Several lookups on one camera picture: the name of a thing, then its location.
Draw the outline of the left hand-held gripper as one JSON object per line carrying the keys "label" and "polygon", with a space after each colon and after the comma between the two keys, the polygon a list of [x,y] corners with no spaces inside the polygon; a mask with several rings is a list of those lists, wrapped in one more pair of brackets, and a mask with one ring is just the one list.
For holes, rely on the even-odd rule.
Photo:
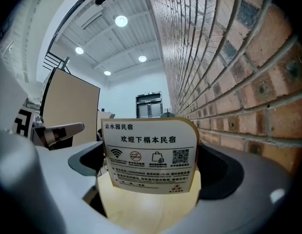
{"label": "left hand-held gripper", "polygon": [[22,106],[10,132],[52,151],[72,147],[73,136],[83,130],[84,124],[81,122],[46,127],[42,116],[36,115],[33,109]]}

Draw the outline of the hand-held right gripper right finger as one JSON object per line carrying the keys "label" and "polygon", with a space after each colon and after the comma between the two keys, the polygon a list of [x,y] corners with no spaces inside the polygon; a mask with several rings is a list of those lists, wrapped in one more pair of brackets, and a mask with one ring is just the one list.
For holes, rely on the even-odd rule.
{"label": "hand-held right gripper right finger", "polygon": [[201,144],[198,154],[201,190],[198,197],[204,219],[267,218],[283,201],[292,183],[278,163],[255,154]]}

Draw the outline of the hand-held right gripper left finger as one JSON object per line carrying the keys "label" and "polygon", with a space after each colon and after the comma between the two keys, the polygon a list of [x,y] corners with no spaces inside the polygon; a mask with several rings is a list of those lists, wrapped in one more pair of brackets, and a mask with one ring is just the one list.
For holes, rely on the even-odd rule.
{"label": "hand-held right gripper left finger", "polygon": [[49,181],[57,179],[77,198],[106,217],[98,192],[97,177],[104,162],[103,144],[89,142],[49,151],[37,147],[40,164]]}

